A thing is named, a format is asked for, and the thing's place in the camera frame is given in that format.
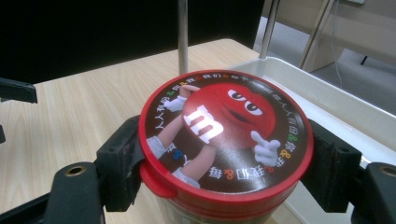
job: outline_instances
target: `red lid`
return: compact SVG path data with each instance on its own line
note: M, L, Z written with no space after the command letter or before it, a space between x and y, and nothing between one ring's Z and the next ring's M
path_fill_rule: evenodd
M139 138L146 166L164 188L210 202L280 195L296 184L313 152L308 120L285 92L228 70L162 85L143 108Z

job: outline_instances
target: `m letter logo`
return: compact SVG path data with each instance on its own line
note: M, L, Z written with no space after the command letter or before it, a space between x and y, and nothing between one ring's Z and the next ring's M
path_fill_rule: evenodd
M200 117L203 117L201 121L197 122L193 126L191 123ZM216 137L217 135L221 134L224 130L223 126L213 119L213 116L207 111L204 105L200 105L197 107L197 110L191 113L188 116L183 116L183 119L186 121L187 125L190 126L191 130L198 136L200 130L205 127L212 127L208 132L203 133L199 138L203 140L205 143L209 144L209 140L211 138Z

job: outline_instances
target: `lid label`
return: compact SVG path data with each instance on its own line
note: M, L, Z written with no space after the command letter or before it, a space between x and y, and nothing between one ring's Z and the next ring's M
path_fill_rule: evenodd
M272 187L299 167L307 132L272 84L232 71L192 73L152 98L148 145L177 178L223 193Z

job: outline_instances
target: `black mount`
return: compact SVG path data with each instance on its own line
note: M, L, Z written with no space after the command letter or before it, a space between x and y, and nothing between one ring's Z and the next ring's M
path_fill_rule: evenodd
M0 77L1 102L6 100L17 100L28 103L37 103L35 86L26 82L19 82ZM0 144L6 142L6 135L0 125Z
M61 169L51 192L0 215L0 223L105 223L108 212L134 204L144 159L137 140L139 117L126 120L97 151L95 162ZM355 208L351 223L396 223L396 167L373 162L361 168L361 153L314 121L314 157L303 184L325 212Z

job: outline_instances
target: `white tray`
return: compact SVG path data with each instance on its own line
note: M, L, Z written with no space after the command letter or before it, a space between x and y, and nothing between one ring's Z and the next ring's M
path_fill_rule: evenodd
M363 154L361 166L382 161L396 165L396 117L277 58L267 57L229 69L275 84L290 95L309 119ZM346 214L327 214L300 183L285 205L303 223L350 223Z

